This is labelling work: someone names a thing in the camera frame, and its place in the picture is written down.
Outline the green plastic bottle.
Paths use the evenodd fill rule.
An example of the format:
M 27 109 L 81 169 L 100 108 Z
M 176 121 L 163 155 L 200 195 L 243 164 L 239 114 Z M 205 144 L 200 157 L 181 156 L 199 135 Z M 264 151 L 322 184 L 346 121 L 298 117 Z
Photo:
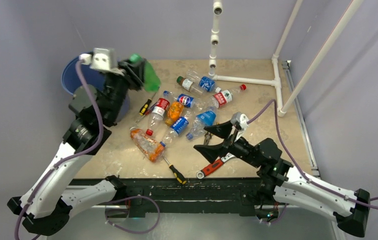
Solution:
M 132 54 L 129 59 L 136 60 L 136 59 L 144 59 L 139 54 Z M 161 81 L 159 77 L 157 76 L 152 64 L 146 60 L 146 66 L 145 66 L 145 78 L 141 78 L 144 82 L 144 89 L 147 92 L 156 92 L 159 90 Z

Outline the blue label water bottle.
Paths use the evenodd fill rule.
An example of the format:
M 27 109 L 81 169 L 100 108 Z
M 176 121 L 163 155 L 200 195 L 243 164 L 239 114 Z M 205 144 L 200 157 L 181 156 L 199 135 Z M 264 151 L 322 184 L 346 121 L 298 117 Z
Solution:
M 206 134 L 204 127 L 211 126 L 215 122 L 216 116 L 217 108 L 215 106 L 209 106 L 204 112 L 196 115 L 192 128 L 186 134 L 187 140 L 192 141 L 204 136 Z

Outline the nongfu spring red bottle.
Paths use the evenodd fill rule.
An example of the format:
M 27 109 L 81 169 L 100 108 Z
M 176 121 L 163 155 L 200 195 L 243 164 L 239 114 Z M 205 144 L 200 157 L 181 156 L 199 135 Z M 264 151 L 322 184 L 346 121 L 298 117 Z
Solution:
M 226 90 L 222 90 L 219 93 L 216 93 L 209 97 L 207 101 L 207 106 L 213 106 L 216 108 L 221 108 L 224 105 L 230 103 L 235 96 L 239 95 L 240 93 L 243 93 L 247 89 L 245 84 L 241 84 L 236 87 L 232 87 Z

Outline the orange juice bottle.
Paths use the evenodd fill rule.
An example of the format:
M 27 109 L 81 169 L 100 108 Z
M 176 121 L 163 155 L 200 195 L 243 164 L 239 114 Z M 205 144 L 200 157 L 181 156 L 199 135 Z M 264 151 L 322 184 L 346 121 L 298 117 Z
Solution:
M 172 126 L 181 116 L 182 112 L 184 110 L 184 105 L 180 102 L 173 102 L 168 111 L 165 118 L 165 123 L 167 126 Z

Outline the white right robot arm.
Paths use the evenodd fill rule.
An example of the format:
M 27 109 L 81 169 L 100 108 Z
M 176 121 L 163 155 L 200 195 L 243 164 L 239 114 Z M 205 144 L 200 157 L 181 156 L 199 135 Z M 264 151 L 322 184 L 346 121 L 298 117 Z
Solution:
M 282 151 L 271 138 L 256 145 L 250 144 L 241 136 L 239 124 L 233 126 L 228 121 L 206 129 L 223 142 L 197 144 L 194 149 L 209 163 L 217 158 L 234 156 L 256 168 L 261 181 L 256 193 L 260 202 L 295 205 L 327 217 L 350 235 L 365 236 L 370 212 L 366 206 L 370 202 L 368 191 L 361 188 L 347 190 L 304 173 L 281 157 Z

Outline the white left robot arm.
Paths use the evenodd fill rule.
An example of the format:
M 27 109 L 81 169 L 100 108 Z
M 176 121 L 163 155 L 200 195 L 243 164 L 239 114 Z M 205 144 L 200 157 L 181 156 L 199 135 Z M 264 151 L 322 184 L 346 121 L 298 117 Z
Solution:
M 82 190 L 65 190 L 111 136 L 109 128 L 116 124 L 127 92 L 149 84 L 158 87 L 160 80 L 148 60 L 137 54 L 111 63 L 107 57 L 85 53 L 76 61 L 75 70 L 83 90 L 70 104 L 75 120 L 42 176 L 24 195 L 7 202 L 18 216 L 15 239 L 19 239 L 20 227 L 36 238 L 51 236 L 95 205 L 130 200 L 126 185 L 115 175 Z

